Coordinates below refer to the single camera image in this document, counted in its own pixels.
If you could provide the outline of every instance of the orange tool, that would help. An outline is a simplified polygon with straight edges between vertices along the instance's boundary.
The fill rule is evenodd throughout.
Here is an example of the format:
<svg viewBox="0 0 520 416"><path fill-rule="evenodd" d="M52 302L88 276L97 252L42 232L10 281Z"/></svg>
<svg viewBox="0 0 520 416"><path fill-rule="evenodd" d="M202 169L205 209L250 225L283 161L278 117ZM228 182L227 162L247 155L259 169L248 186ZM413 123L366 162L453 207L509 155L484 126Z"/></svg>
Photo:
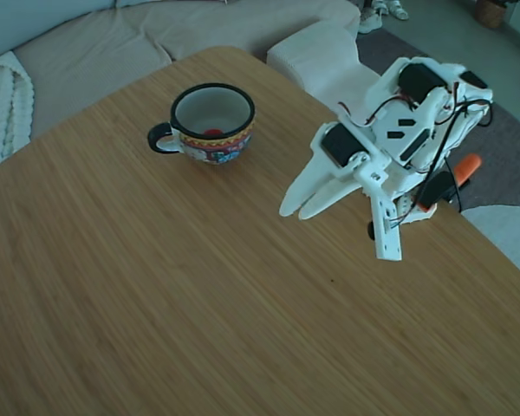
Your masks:
<svg viewBox="0 0 520 416"><path fill-rule="evenodd" d="M453 169L458 186L462 186L481 165L482 158L475 153L467 154L464 159L460 160Z"/></svg>

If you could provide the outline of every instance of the white sneaker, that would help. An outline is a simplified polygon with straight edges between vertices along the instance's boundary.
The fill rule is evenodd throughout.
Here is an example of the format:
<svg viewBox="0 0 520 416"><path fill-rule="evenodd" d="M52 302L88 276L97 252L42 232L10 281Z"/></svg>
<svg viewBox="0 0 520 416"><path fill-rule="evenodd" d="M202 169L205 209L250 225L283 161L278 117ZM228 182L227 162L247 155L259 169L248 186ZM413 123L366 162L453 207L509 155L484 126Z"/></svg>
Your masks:
<svg viewBox="0 0 520 416"><path fill-rule="evenodd" d="M373 0L372 9L379 11L382 16L387 16L389 14L389 8L384 0Z"/></svg>
<svg viewBox="0 0 520 416"><path fill-rule="evenodd" d="M388 10L391 12L392 16L396 17L399 20L408 20L408 12L403 9L400 0L387 0L387 7Z"/></svg>
<svg viewBox="0 0 520 416"><path fill-rule="evenodd" d="M358 31L365 35L383 26L381 12L375 11L371 7L365 7L361 14L361 24Z"/></svg>

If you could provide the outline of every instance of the white knit blanket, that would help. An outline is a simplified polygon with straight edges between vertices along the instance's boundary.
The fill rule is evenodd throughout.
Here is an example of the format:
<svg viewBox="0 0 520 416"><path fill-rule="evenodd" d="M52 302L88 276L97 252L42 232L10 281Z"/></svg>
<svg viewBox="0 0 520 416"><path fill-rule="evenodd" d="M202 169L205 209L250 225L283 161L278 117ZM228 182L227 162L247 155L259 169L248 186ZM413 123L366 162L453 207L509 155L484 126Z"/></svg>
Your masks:
<svg viewBox="0 0 520 416"><path fill-rule="evenodd" d="M30 140L34 90L13 52L0 56L0 163Z"/></svg>

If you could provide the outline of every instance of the ceramic mug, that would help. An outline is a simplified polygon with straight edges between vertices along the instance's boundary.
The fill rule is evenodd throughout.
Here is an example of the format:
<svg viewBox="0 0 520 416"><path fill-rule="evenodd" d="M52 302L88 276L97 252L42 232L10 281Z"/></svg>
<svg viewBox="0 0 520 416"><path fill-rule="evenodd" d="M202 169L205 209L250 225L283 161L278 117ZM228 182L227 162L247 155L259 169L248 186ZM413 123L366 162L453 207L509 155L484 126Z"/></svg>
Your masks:
<svg viewBox="0 0 520 416"><path fill-rule="evenodd" d="M241 89L219 83L197 85L175 100L170 122L150 130L148 145L158 153L184 153L221 165L248 146L255 114L254 102Z"/></svg>

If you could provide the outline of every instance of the red object inside mug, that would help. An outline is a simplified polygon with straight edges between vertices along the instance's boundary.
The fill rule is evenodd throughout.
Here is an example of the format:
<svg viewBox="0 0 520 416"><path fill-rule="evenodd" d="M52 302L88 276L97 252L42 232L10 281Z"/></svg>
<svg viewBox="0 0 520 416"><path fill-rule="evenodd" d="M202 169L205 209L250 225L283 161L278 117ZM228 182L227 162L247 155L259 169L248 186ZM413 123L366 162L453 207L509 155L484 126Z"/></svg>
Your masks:
<svg viewBox="0 0 520 416"><path fill-rule="evenodd" d="M219 128L209 128L204 132L205 136L219 136L223 134L224 132L220 130Z"/></svg>

